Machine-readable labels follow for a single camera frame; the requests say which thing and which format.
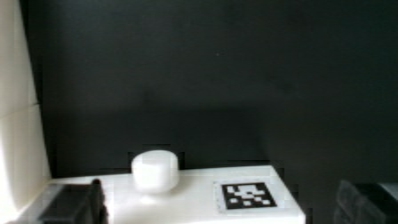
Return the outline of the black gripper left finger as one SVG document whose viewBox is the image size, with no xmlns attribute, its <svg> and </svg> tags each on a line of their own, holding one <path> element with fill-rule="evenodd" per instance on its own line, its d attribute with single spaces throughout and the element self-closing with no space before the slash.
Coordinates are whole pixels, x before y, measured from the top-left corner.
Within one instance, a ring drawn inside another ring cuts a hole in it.
<svg viewBox="0 0 398 224">
<path fill-rule="evenodd" d="M 101 181 L 66 184 L 39 215 L 43 224 L 109 224 Z"/>
</svg>

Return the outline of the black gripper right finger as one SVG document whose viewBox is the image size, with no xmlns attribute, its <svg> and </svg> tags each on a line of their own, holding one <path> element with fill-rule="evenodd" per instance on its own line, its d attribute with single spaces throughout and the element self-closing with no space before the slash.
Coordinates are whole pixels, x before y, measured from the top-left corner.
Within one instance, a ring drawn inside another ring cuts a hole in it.
<svg viewBox="0 0 398 224">
<path fill-rule="evenodd" d="M 334 224 L 398 224 L 398 183 L 339 182 Z"/>
</svg>

